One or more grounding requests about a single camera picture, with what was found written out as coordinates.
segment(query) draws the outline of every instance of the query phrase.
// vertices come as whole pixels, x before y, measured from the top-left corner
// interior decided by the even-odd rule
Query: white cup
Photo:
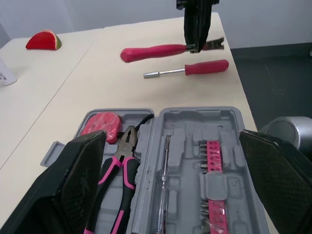
[[[5,65],[3,60],[0,58],[0,82],[3,85],[10,85],[16,82],[17,79],[13,72]]]

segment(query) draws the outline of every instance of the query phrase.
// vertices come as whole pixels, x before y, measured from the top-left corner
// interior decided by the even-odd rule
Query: gray wall
[[[220,0],[213,8],[231,48],[312,42],[311,9],[312,0]],[[180,16],[176,0],[0,0],[0,23],[10,38]]]
[[[5,32],[2,24],[0,24],[0,48],[10,41],[9,36]]]

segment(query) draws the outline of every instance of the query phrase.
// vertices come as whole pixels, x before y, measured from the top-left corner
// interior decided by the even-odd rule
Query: pliers
[[[100,173],[96,197],[91,208],[90,216],[84,234],[93,234],[96,227],[98,212],[104,195],[115,175],[122,168],[123,185],[122,199],[117,217],[111,229],[111,234],[124,234],[127,228],[131,200],[135,194],[135,177],[140,163],[134,158],[137,146],[137,132],[134,126],[129,126],[118,144],[115,155],[105,160]]]

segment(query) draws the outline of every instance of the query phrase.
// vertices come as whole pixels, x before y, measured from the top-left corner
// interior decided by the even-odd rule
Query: black cable
[[[150,114],[150,115],[144,117],[144,119],[142,119],[142,121],[136,126],[136,132],[140,129],[140,126],[142,124],[145,124],[147,121],[149,121],[152,118],[154,118],[154,114]],[[117,138],[120,139],[123,134],[124,134],[124,132],[119,132],[117,135]]]

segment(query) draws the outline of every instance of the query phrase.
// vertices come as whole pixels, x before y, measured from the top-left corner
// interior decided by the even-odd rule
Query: white table
[[[14,85],[0,84],[0,168],[21,142],[102,29],[59,34],[57,51],[26,50],[29,38],[14,39],[0,57],[17,76]]]
[[[212,14],[208,39],[224,35],[217,13]],[[45,170],[39,164],[55,140],[70,141],[85,114],[96,108],[151,108],[235,106],[246,128],[256,130],[237,69],[227,43],[224,51],[184,53],[125,64],[119,54],[125,47],[185,43],[183,18],[158,20],[103,29],[57,94],[0,170],[0,225],[28,188]],[[184,64],[227,59],[224,73],[143,79],[143,73],[178,69]],[[270,220],[271,234],[277,233]]]

